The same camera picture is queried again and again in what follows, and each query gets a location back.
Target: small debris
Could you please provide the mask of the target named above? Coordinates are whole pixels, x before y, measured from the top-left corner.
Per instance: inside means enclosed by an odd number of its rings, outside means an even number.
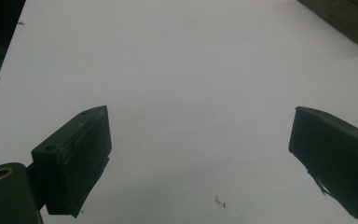
[[[216,197],[214,198],[214,201],[215,201],[219,206],[224,207],[224,208],[226,209],[226,203],[220,202],[220,201],[219,201],[219,197],[216,196]]]

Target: white table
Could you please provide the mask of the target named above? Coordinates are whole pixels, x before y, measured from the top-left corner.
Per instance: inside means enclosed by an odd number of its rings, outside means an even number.
[[[29,0],[20,21],[0,164],[98,105],[114,144],[84,213],[45,223],[358,223],[288,151],[297,105],[358,127],[358,45],[297,1]]]

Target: round hole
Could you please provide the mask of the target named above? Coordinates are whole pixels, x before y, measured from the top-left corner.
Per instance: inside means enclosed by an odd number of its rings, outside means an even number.
[[[13,168],[2,167],[0,168],[0,180],[10,176],[13,173]]]
[[[56,147],[55,146],[49,146],[49,147],[46,147],[45,150],[46,151],[53,151]]]

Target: cylindrical roller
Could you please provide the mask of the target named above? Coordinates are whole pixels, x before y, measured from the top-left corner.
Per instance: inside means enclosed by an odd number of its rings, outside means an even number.
[[[42,223],[25,166],[0,165],[0,224]]]

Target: dark metal bracket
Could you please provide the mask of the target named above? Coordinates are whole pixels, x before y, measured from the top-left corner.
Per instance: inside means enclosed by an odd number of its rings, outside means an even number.
[[[112,145],[107,107],[76,115],[34,150],[34,162],[0,165],[0,223],[43,223],[39,210],[77,217]]]

